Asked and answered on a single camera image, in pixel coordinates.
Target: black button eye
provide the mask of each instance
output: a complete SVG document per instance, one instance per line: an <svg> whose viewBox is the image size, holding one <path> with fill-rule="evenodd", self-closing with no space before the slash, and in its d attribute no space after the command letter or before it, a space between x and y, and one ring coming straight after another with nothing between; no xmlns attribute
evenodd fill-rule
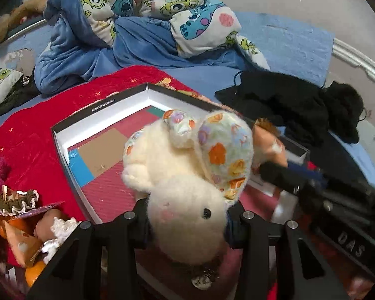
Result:
<svg viewBox="0 0 375 300"><path fill-rule="evenodd" d="M211 218L211 211L209 209L203 210L203 219L208 220Z"/></svg>

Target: stuffed bunny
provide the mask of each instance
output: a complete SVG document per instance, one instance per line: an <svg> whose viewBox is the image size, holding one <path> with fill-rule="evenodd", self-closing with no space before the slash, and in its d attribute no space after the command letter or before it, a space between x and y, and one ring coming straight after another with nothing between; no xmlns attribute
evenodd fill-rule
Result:
<svg viewBox="0 0 375 300"><path fill-rule="evenodd" d="M149 194L148 218L159 248L189 265L211 261L224 244L227 209L250 176L253 138L237 115L196 120L180 110L134 133L122 179L136 198Z"/></svg>

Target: monster print blanket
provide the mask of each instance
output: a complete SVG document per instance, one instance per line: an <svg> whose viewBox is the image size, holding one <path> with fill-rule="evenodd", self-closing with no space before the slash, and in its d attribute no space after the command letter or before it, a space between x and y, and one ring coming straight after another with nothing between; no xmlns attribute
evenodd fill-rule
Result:
<svg viewBox="0 0 375 300"><path fill-rule="evenodd" d="M54 26L35 68L44 94L132 65L269 70L220 0L47 0L44 17Z"/></svg>

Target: plush toy ear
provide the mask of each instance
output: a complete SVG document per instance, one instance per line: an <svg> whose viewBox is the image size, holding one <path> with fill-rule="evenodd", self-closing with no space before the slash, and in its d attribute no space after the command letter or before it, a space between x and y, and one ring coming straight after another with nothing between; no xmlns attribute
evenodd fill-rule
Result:
<svg viewBox="0 0 375 300"><path fill-rule="evenodd" d="M192 131L196 121L182 110L171 109L163 115L163 121L169 128L169 140L172 145L180 149L193 147Z"/></svg>
<svg viewBox="0 0 375 300"><path fill-rule="evenodd" d="M194 131L194 147L207 179L223 194L228 207L240 197L253 161L252 131L233 113L216 111Z"/></svg>

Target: metal screw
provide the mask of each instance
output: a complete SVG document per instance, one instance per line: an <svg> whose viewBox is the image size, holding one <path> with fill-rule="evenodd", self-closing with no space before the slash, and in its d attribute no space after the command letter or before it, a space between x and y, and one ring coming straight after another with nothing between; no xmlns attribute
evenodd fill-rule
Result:
<svg viewBox="0 0 375 300"><path fill-rule="evenodd" d="M295 186L295 188L293 188L293 195L298 195L299 194L299 191L300 191L300 187L299 186Z"/></svg>
<svg viewBox="0 0 375 300"><path fill-rule="evenodd" d="M327 210L328 212L331 212L331 211L333 210L334 206L333 206L333 204L332 204L331 202L329 202L329 201L324 201L324 202L323 202L323 208L324 208L325 210Z"/></svg>
<svg viewBox="0 0 375 300"><path fill-rule="evenodd" d="M131 220L131 219L134 219L136 216L135 212L132 212L132 211L129 211L129 212L126 212L123 217L127 220Z"/></svg>
<svg viewBox="0 0 375 300"><path fill-rule="evenodd" d="M290 220L290 221L287 223L287 226L288 226L290 229L297 229L297 228L299 227L299 224L298 224L296 221Z"/></svg>
<svg viewBox="0 0 375 300"><path fill-rule="evenodd" d="M81 229L87 230L90 228L92 224L89 221L83 221L80 225Z"/></svg>
<svg viewBox="0 0 375 300"><path fill-rule="evenodd" d="M243 217L247 220L251 220L252 218L254 218L256 215L251 212L251 211L245 211L243 212Z"/></svg>

